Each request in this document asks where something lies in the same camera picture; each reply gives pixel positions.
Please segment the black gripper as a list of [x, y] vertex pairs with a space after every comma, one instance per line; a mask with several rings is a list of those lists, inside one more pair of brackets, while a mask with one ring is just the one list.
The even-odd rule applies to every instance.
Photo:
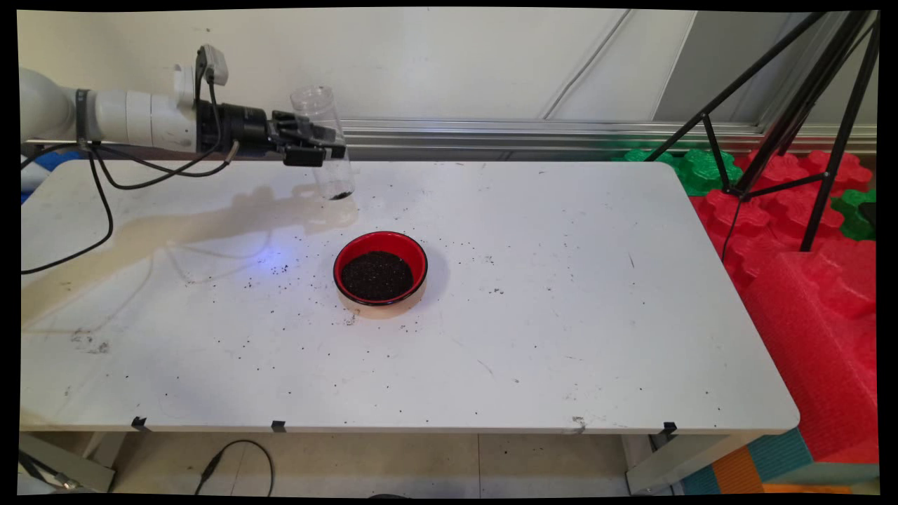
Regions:
[[337, 140], [334, 128], [314, 123], [310, 118], [282, 111], [272, 111], [238, 105], [213, 105], [199, 100], [196, 109], [196, 153], [202, 154], [217, 147], [228, 154], [234, 142], [239, 144], [239, 156], [266, 156], [279, 153], [279, 144], [272, 139], [273, 131], [283, 141], [283, 163], [286, 166], [318, 168], [330, 159], [344, 159], [345, 140]]

